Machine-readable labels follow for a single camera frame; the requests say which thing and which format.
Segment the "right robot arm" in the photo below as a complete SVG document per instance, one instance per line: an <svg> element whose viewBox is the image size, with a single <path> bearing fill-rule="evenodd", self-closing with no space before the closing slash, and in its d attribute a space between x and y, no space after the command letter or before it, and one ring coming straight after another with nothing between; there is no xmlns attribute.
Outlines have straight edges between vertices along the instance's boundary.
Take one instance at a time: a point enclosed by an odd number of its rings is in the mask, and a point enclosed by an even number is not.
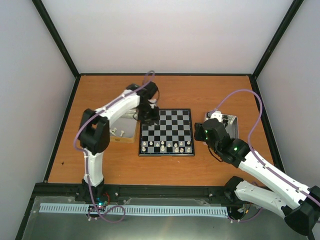
<svg viewBox="0 0 320 240"><path fill-rule="evenodd" d="M300 235L308 236L320 220L320 188L302 184L270 164L245 141L232 138L216 118L194 125L194 138L207 144L218 161L255 177L267 189L240 177L232 177L225 194L230 201L251 202L284 219Z"/></svg>

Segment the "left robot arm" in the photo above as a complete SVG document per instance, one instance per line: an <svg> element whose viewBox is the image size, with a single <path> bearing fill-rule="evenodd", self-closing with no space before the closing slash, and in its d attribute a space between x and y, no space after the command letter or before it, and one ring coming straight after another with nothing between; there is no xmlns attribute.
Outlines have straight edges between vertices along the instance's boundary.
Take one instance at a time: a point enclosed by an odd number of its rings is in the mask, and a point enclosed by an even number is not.
<svg viewBox="0 0 320 240"><path fill-rule="evenodd" d="M159 91L157 85L150 81L142 86L131 84L113 101L96 109L83 112L75 140L80 147L74 148L84 154L83 180L89 185L86 195L92 201L103 198L104 188L100 184L103 177L103 153L110 143L110 126L131 109L138 110L137 120L141 124L154 125L160 121L157 100L152 99Z"/></svg>

